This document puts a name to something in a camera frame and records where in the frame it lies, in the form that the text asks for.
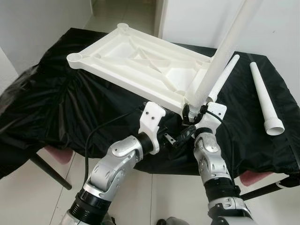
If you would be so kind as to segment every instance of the white wall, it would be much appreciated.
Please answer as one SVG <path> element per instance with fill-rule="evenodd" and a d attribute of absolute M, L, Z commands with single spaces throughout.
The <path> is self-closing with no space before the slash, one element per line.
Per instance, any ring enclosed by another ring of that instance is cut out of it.
<path fill-rule="evenodd" d="M 165 0 L 156 0 L 155 18 L 154 18 L 154 36 L 158 38 L 161 37 L 162 24 L 164 24 L 165 10 L 166 10 Z"/>
<path fill-rule="evenodd" d="M 242 0 L 166 0 L 162 38 L 217 48 Z M 300 105 L 299 0 L 263 0 L 238 51 L 266 55 Z"/>
<path fill-rule="evenodd" d="M 17 71 L 0 47 L 0 95 L 18 77 Z"/>
<path fill-rule="evenodd" d="M 90 16 L 90 0 L 0 0 L 0 47 L 20 74 Z"/>

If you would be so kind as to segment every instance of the mounting hole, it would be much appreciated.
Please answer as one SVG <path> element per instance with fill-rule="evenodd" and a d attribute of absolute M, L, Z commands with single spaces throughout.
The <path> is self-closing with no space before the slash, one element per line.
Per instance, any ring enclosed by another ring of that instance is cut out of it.
<path fill-rule="evenodd" d="M 128 30 L 128 28 L 129 28 L 128 24 L 123 23 L 123 22 L 118 23 L 117 27 L 120 28 L 120 29 L 123 29 L 123 30 Z"/>
<path fill-rule="evenodd" d="M 71 53 L 67 55 L 67 60 L 70 62 L 78 62 L 81 60 L 83 56 L 80 53 Z"/>
<path fill-rule="evenodd" d="M 97 54 L 95 55 L 95 57 L 97 57 L 98 59 L 100 59 L 102 56 L 101 56 L 99 53 L 97 53 Z"/>

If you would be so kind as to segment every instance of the white plastic cylinder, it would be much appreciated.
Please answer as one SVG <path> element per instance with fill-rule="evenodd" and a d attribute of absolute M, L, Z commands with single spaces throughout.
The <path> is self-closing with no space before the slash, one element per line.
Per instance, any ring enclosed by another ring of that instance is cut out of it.
<path fill-rule="evenodd" d="M 242 31 L 246 28 L 258 10 L 260 3 L 261 0 L 244 1 L 226 37 L 224 38 L 220 47 L 217 49 L 211 65 L 201 81 L 201 84 L 193 96 L 188 96 L 191 113 L 198 114 L 201 106 L 205 103 L 207 96 L 234 53 Z"/>
<path fill-rule="evenodd" d="M 264 128 L 268 135 L 279 135 L 285 130 L 282 121 L 277 117 L 272 101 L 264 85 L 261 73 L 255 62 L 250 63 L 251 73 L 256 87 L 259 102 L 264 117 Z"/>
<path fill-rule="evenodd" d="M 223 70 L 221 76 L 215 83 L 215 86 L 212 88 L 210 94 L 208 95 L 207 102 L 215 102 L 217 100 L 218 94 L 221 91 L 224 83 L 226 82 L 227 78 L 229 77 L 231 71 L 233 70 L 235 64 L 238 62 L 240 56 L 235 55 L 227 64 L 225 69 Z"/>

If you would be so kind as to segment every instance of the table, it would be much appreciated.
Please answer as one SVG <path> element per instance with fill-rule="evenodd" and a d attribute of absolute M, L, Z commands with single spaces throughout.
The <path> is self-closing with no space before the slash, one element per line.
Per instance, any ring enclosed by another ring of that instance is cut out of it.
<path fill-rule="evenodd" d="M 66 56 L 91 45 L 105 33 L 70 29 L 25 71 L 0 97 L 0 178 L 20 167 L 42 147 L 70 147 L 84 155 L 89 133 L 110 119 L 147 100 L 84 70 L 68 66 Z M 181 45 L 212 56 L 215 49 Z M 234 176 L 246 170 L 295 174 L 300 170 L 300 109 L 284 80 L 266 56 L 237 52 L 236 67 L 223 86 L 218 103 L 227 106 L 224 122 L 234 145 L 234 161 L 227 160 Z M 249 64 L 256 61 L 285 132 L 268 136 Z M 110 144 L 139 128 L 140 112 L 101 129 L 93 138 L 89 157 L 101 158 Z M 183 129 L 174 115 L 164 126 L 176 137 Z M 231 158 L 229 137 L 222 125 L 217 142 L 225 159 Z M 193 141 L 173 149 L 165 141 L 161 151 L 148 155 L 135 167 L 148 173 L 198 175 Z"/>

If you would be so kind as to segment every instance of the black cable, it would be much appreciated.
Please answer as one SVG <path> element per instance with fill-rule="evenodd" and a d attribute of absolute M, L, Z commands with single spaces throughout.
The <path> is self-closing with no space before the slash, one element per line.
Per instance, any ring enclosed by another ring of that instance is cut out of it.
<path fill-rule="evenodd" d="M 234 167 L 233 167 L 233 164 L 234 164 L 234 145 L 233 145 L 233 139 L 231 137 L 231 133 L 229 132 L 229 129 L 227 127 L 227 125 L 223 122 L 223 120 L 218 117 L 216 114 L 206 110 L 206 112 L 210 115 L 212 115 L 213 117 L 215 117 L 218 121 L 221 122 L 221 124 L 223 124 L 226 132 L 228 133 L 228 136 L 229 136 L 229 139 L 230 139 L 230 146 L 231 146 L 231 177 L 232 177 L 232 183 L 233 185 L 235 185 L 235 182 L 234 182 Z"/>
<path fill-rule="evenodd" d="M 112 122 L 115 122 L 116 120 L 119 120 L 119 119 L 121 119 L 121 118 L 123 118 L 123 117 L 125 117 L 125 116 L 128 116 L 129 114 L 135 112 L 135 111 L 138 110 L 138 109 L 140 109 L 140 106 L 139 106 L 138 108 L 135 108 L 135 109 L 133 109 L 133 110 L 131 110 L 131 111 L 129 111 L 129 112 L 127 112 L 127 113 L 125 113 L 125 114 L 123 114 L 123 115 L 117 117 L 117 118 L 114 118 L 114 119 L 112 119 L 112 120 L 110 120 L 110 121 L 108 121 L 108 122 L 106 122 L 106 123 L 103 123 L 103 124 L 97 126 L 95 129 L 93 129 L 93 130 L 90 132 L 88 138 L 86 139 L 86 142 L 85 142 L 85 148 L 84 148 L 85 172 L 84 172 L 84 182 L 83 182 L 83 184 L 85 184 L 85 182 L 86 182 L 86 180 L 88 179 L 88 176 L 89 176 L 89 157 L 88 157 L 89 151 L 88 151 L 88 150 L 89 150 L 89 146 L 90 146 L 90 139 L 91 139 L 91 137 L 93 136 L 93 134 L 94 134 L 97 130 L 99 130 L 100 128 L 102 128 L 102 127 L 104 127 L 104 126 L 106 126 L 106 125 L 108 125 L 108 124 L 110 124 L 110 123 L 112 123 Z"/>

